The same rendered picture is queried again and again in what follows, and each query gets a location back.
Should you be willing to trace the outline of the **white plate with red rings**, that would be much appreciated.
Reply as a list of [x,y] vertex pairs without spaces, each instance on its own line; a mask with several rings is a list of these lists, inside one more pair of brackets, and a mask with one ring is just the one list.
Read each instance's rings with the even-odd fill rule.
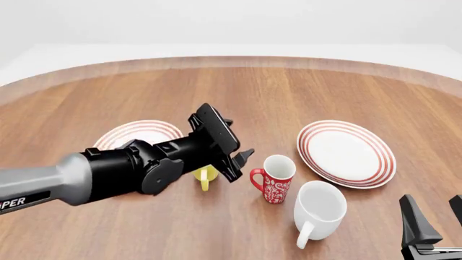
[[386,185],[396,174],[390,147],[364,127],[345,121],[315,121],[297,136],[297,151],[314,173],[355,189]]
[[183,133],[171,123],[157,120],[132,121],[111,129],[101,136],[93,147],[112,150],[133,139],[157,144],[179,138],[183,138]]

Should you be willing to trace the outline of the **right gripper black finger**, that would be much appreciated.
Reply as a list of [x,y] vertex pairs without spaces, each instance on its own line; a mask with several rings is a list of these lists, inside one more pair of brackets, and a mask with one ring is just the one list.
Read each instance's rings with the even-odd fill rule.
[[462,195],[455,195],[449,200],[449,205],[459,224],[462,226]]
[[405,194],[399,199],[402,218],[401,246],[415,246],[422,244],[434,245],[443,237],[428,222],[410,194]]

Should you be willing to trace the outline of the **red mug with white pattern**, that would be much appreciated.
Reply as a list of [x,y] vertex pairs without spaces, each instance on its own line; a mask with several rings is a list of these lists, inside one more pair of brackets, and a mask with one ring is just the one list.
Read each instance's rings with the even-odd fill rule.
[[295,173],[295,163],[289,157],[271,155],[264,160],[263,168],[250,172],[250,182],[268,203],[280,204],[286,199]]

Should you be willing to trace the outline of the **yellow mug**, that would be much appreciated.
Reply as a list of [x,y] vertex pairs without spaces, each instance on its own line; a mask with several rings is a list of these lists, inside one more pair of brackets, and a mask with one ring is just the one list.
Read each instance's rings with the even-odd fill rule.
[[209,183],[216,179],[219,171],[212,165],[207,165],[193,172],[194,177],[201,182],[202,191],[209,190]]

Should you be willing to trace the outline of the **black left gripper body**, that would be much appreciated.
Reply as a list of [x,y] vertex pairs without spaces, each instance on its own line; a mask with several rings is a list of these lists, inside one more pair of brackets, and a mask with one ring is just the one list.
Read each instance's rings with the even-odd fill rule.
[[234,165],[231,154],[240,148],[240,142],[228,121],[215,111],[198,111],[190,116],[188,122],[193,129],[188,135],[192,141],[188,170],[212,165],[229,182],[236,181],[242,174]]

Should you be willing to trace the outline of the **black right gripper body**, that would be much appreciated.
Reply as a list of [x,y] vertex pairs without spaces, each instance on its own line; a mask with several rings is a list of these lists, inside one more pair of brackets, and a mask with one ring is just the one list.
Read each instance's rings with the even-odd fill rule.
[[462,260],[462,247],[434,247],[432,244],[401,244],[404,260]]

